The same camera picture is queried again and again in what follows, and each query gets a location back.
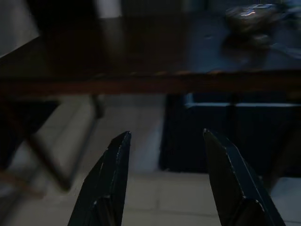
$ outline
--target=chair leg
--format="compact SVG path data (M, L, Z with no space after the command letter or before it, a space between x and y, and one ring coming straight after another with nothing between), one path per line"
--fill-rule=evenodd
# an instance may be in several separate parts
M20 191L29 194L35 198L41 199L44 197L44 193L40 191L36 191L31 186L27 184L25 180L22 178L17 177L16 175L13 175L11 173L0 171L0 180L4 183L10 184L13 187L18 188Z
M43 143L34 135L30 134L27 128L22 124L18 116L15 114L13 108L9 105L7 100L0 96L0 109L6 116L7 121L13 129L23 137L28 145L31 147L33 154L37 157L44 168L54 177L57 184L65 191L71 188L71 181L62 172L61 169L53 162L49 152Z

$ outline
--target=dark wooden tabletop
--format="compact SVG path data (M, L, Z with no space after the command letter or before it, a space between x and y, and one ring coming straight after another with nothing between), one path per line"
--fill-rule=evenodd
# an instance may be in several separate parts
M279 23L274 42L301 48ZM80 21L0 59L0 89L15 94L298 90L301 60L255 49L212 14Z

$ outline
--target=tiled floor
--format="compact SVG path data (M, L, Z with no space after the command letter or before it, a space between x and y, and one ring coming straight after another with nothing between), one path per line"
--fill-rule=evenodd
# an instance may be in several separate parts
M66 226L87 173L118 134L132 132L123 226L219 226L208 175L160 172L164 95L106 96L105 117L96 124L72 189L60 192L45 174L34 185L42 200L25 199L7 226ZM71 167L92 119L87 97L64 97L39 133L65 172ZM301 180L283 178L272 198L288 226L301 226Z

